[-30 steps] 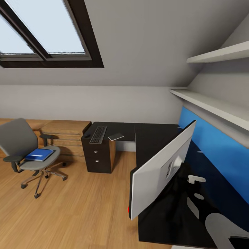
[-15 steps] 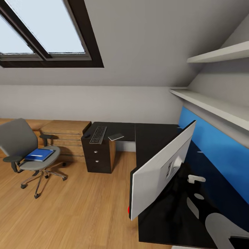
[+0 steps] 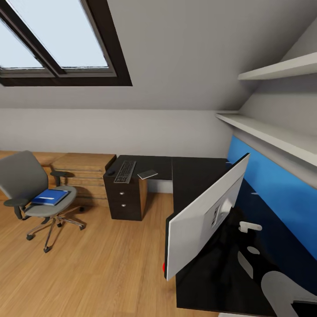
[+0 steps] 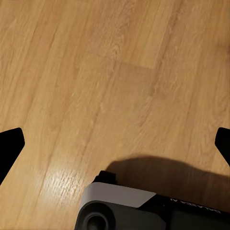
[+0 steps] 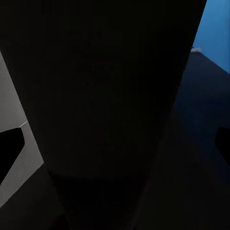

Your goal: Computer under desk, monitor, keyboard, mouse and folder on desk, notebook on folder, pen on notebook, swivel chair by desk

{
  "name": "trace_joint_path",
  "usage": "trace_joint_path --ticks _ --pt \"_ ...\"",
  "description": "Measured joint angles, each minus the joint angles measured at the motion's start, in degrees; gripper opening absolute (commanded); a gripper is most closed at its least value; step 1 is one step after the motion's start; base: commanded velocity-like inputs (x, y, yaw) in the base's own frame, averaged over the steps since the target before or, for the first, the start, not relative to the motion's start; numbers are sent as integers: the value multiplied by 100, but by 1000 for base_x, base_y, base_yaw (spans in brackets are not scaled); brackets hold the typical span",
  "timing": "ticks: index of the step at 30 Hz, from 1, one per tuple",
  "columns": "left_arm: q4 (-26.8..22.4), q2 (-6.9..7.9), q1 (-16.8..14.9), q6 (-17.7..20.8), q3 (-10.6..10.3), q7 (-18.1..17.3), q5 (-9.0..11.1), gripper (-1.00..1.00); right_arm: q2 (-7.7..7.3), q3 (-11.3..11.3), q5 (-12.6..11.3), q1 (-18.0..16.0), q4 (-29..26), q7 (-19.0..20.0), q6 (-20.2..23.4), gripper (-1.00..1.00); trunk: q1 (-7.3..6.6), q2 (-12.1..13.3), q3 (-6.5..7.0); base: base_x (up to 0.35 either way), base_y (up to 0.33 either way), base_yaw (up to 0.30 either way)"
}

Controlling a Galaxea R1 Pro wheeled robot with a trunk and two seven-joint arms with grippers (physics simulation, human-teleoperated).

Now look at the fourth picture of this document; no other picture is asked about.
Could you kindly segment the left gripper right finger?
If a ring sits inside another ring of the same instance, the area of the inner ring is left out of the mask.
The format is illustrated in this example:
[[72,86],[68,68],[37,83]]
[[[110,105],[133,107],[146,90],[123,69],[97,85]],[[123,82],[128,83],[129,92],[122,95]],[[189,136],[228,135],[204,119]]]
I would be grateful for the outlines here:
[[218,129],[215,145],[230,166],[230,129],[223,127]]

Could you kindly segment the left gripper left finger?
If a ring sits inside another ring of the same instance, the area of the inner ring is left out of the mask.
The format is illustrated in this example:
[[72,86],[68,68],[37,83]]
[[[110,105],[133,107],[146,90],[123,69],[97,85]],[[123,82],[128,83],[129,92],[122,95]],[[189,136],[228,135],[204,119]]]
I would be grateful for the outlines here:
[[24,135],[20,127],[0,133],[0,185],[24,146]]

